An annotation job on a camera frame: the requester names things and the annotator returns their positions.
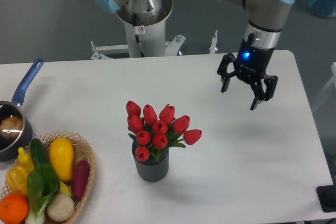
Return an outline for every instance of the gray ribbed vase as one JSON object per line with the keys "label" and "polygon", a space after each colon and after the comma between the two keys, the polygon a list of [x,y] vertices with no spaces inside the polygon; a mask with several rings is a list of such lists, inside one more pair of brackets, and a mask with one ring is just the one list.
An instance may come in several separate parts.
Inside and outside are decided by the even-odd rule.
{"label": "gray ribbed vase", "polygon": [[150,156],[145,162],[140,162],[135,157],[136,147],[137,143],[134,141],[132,143],[132,154],[140,177],[148,182],[158,182],[162,180],[167,175],[169,169],[169,149],[162,151],[158,161]]}

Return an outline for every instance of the wicker basket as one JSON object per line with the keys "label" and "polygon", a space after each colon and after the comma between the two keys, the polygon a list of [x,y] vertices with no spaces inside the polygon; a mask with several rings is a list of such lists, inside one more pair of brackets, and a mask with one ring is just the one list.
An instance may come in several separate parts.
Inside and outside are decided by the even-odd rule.
{"label": "wicker basket", "polygon": [[[86,189],[85,189],[85,193],[84,196],[82,198],[82,200],[78,201],[75,200],[73,197],[73,201],[75,203],[75,212],[73,213],[73,215],[71,216],[70,219],[68,219],[67,221],[64,222],[56,222],[51,220],[48,216],[46,221],[44,222],[45,224],[60,224],[60,223],[66,223],[66,224],[70,224],[72,223],[76,217],[79,215],[79,212],[81,211],[81,209],[83,208],[85,201],[90,193],[90,189],[92,187],[92,183],[93,183],[93,178],[94,178],[94,171],[95,171],[95,157],[93,154],[93,150],[91,148],[91,146],[89,145],[89,143],[83,138],[81,137],[79,134],[75,134],[73,132],[67,132],[67,131],[58,131],[58,132],[51,132],[51,133],[47,133],[44,136],[40,136],[39,139],[42,141],[43,145],[46,148],[46,151],[49,153],[49,149],[50,149],[50,144],[52,143],[53,140],[59,138],[59,137],[65,137],[68,140],[71,141],[72,146],[74,147],[73,151],[74,151],[74,159],[73,159],[73,167],[75,167],[75,165],[85,159],[88,161],[89,165],[90,165],[90,175],[89,175],[89,180],[86,184]],[[30,147],[26,146],[25,147],[25,151],[27,153],[30,153]],[[15,161],[15,165],[19,165],[19,161],[16,160]],[[3,192],[0,195],[0,201],[8,194],[10,194],[10,188],[7,184],[7,182],[5,182],[5,186],[3,187]]]}

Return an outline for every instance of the pot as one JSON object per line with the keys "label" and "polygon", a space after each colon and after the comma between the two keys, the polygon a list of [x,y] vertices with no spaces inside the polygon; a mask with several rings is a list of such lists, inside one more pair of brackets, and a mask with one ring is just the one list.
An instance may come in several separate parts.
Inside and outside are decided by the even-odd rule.
{"label": "pot", "polygon": [[44,61],[37,59],[16,88],[12,101],[0,101],[0,161],[18,156],[18,148],[29,145],[33,129],[25,118],[20,105],[23,105],[26,90],[39,72]]}

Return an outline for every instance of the white table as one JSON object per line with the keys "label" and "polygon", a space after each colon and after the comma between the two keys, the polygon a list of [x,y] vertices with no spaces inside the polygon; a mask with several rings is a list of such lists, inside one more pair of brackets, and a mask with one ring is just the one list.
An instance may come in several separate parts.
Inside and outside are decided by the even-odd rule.
{"label": "white table", "polygon": [[[275,51],[274,97],[254,111],[250,87],[232,78],[221,55],[46,62],[23,111],[37,135],[79,133],[96,155],[96,177],[77,223],[273,223],[328,219],[316,187],[332,180],[294,56]],[[0,66],[0,98],[10,100],[29,63]],[[159,113],[187,114],[199,142],[170,150],[168,175],[140,178],[127,133],[128,100]],[[13,162],[0,163],[0,180]]]}

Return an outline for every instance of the blue pan handle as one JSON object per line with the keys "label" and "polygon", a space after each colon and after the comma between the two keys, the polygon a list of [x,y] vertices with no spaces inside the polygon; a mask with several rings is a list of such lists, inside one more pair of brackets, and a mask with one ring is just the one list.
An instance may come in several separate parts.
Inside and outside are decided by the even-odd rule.
{"label": "blue pan handle", "polygon": [[21,105],[23,104],[28,86],[30,85],[31,81],[35,78],[36,74],[39,72],[43,63],[44,61],[41,58],[35,60],[35,62],[30,67],[26,75],[23,77],[19,86],[17,86],[15,93],[13,95],[13,98],[12,98],[12,102],[16,104],[21,104]]}

